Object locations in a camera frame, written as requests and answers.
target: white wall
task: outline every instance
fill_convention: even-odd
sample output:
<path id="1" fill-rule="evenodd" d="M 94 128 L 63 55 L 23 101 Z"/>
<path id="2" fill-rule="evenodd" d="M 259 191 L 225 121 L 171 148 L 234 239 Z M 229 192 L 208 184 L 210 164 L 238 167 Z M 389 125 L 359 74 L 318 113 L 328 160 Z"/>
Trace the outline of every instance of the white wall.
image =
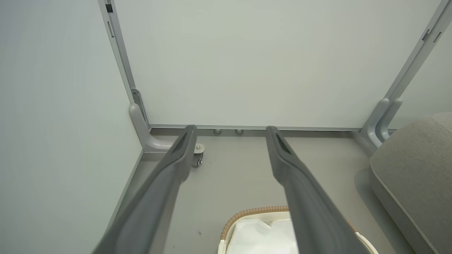
<path id="1" fill-rule="evenodd" d="M 440 0 L 115 0 L 153 124 L 361 128 Z"/>
<path id="2" fill-rule="evenodd" d="M 0 2 L 0 253 L 90 253 L 141 145 L 95 0 Z"/>
<path id="3" fill-rule="evenodd" d="M 452 111 L 452 28 L 435 48 L 401 95 L 403 101 L 389 128 L 398 129 L 420 117 Z"/>

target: gray bracket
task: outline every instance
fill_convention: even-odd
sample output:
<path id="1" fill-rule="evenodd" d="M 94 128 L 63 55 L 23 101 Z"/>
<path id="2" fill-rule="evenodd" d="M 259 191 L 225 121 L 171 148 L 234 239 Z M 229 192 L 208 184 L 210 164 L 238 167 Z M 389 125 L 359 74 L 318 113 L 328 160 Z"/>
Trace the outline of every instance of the gray bracket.
<path id="1" fill-rule="evenodd" d="M 359 132 L 375 149 L 378 149 L 382 142 L 378 139 L 376 134 L 376 127 L 382 116 L 385 114 L 389 106 L 389 99 L 384 98 L 380 100 L 373 110 L 369 119 L 364 124 L 363 129 Z"/>
<path id="2" fill-rule="evenodd" d="M 132 91 L 133 101 L 140 107 L 141 114 L 144 117 L 144 122 L 146 123 L 147 129 L 151 130 L 151 127 L 149 126 L 149 121 L 147 120 L 146 110 L 144 109 L 143 101 L 141 99 L 140 91 L 138 91 L 138 89 L 136 88 L 130 88 L 130 90 Z"/>
<path id="3" fill-rule="evenodd" d="M 400 106 L 402 105 L 401 99 L 396 99 L 389 105 L 388 110 L 376 126 L 376 134 L 378 138 L 384 142 L 389 138 L 389 123 L 392 121 Z"/>
<path id="4" fill-rule="evenodd" d="M 404 66 L 370 115 L 361 135 L 375 148 L 389 137 L 388 126 L 402 101 L 399 97 L 412 81 L 452 20 L 452 0 L 442 0 Z"/>
<path id="5" fill-rule="evenodd" d="M 148 125 L 143 118 L 141 109 L 138 104 L 133 103 L 130 105 L 130 117 L 132 118 L 133 125 L 137 131 L 138 139 L 140 140 L 141 146 L 145 153 L 166 153 L 171 146 L 174 144 L 172 141 L 164 141 L 154 138 L 148 130 Z M 198 167 L 201 165 L 202 155 L 204 153 L 205 146 L 203 144 L 196 143 L 193 153 L 195 154 L 195 162 L 193 162 L 193 167 Z"/>

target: fabric cushion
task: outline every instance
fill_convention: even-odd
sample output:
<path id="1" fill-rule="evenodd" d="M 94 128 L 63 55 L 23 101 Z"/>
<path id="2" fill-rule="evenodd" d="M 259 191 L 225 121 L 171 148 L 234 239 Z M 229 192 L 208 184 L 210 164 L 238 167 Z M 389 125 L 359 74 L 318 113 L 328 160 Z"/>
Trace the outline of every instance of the fabric cushion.
<path id="1" fill-rule="evenodd" d="M 452 253 L 452 113 L 415 121 L 371 157 L 371 184 L 414 251 Z"/>

